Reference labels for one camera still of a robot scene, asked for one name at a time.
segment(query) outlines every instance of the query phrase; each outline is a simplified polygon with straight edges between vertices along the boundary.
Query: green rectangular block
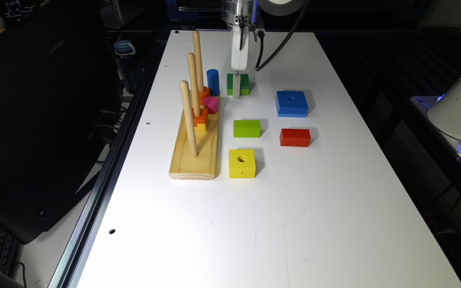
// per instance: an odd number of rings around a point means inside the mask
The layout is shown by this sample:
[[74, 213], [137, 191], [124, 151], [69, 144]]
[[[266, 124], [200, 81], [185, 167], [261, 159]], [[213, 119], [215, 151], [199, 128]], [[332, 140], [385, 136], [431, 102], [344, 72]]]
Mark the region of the green rectangular block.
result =
[[259, 120], [234, 120], [235, 138], [259, 138], [261, 122]]
[[[234, 75], [227, 75], [227, 95], [232, 95], [232, 83], [234, 82]], [[239, 83], [239, 94], [243, 96], [250, 95], [250, 79], [248, 74], [241, 74], [241, 83]]]

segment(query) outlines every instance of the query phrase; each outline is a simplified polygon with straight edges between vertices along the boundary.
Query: yellow square block with hole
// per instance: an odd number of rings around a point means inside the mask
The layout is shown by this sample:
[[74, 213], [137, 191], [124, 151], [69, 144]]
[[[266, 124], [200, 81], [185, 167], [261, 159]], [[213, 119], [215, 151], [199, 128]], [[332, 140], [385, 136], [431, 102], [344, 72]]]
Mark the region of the yellow square block with hole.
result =
[[229, 178], [255, 178], [255, 153], [250, 150], [229, 150]]

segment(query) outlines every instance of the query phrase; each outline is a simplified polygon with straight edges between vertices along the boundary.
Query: blue cylinder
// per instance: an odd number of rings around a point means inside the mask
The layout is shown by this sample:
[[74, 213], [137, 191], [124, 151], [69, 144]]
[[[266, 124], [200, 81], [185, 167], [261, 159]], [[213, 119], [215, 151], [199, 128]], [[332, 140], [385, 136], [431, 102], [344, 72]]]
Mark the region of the blue cylinder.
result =
[[124, 79], [126, 90], [134, 93], [143, 79], [143, 71], [136, 50], [128, 40], [117, 41], [113, 47], [118, 70]]
[[209, 88], [211, 96], [220, 95], [220, 80], [216, 69], [207, 71], [207, 88]]

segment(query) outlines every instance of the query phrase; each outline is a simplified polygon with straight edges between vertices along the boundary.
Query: blue light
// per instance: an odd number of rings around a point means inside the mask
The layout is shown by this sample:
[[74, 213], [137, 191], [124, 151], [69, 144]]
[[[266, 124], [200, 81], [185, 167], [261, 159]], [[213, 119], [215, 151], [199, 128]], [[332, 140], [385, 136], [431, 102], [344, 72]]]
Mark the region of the blue light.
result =
[[252, 8], [252, 23], [255, 23], [255, 11], [257, 10], [257, 2], [254, 1], [254, 8]]

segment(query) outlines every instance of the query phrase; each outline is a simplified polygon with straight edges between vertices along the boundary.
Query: blue block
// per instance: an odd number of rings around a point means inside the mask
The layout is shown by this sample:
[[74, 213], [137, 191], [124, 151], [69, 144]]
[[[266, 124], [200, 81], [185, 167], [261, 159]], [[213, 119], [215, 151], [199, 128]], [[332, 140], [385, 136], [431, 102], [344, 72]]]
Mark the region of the blue block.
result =
[[277, 91], [275, 104], [279, 117], [304, 118], [309, 110], [305, 94], [302, 91]]
[[277, 114], [277, 116], [279, 116], [279, 117], [294, 117], [294, 118], [305, 118], [306, 117], [305, 114], [282, 114], [282, 113]]
[[209, 88], [211, 96], [220, 95], [220, 79], [216, 69], [207, 71], [207, 88]]

